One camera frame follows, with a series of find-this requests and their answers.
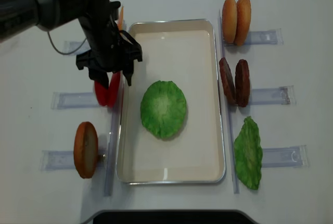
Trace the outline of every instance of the red tomato slice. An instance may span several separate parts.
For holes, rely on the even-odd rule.
[[[108,101],[108,90],[96,81],[94,82],[94,87],[98,103],[100,106],[106,106]]]

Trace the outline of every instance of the green lettuce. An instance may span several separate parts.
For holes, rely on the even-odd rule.
[[[257,190],[261,179],[262,148],[258,125],[250,116],[244,119],[235,139],[234,152],[237,177],[248,188]]]
[[[170,138],[183,126],[185,96],[174,82],[157,81],[144,94],[140,113],[142,125],[149,132],[157,138]]]

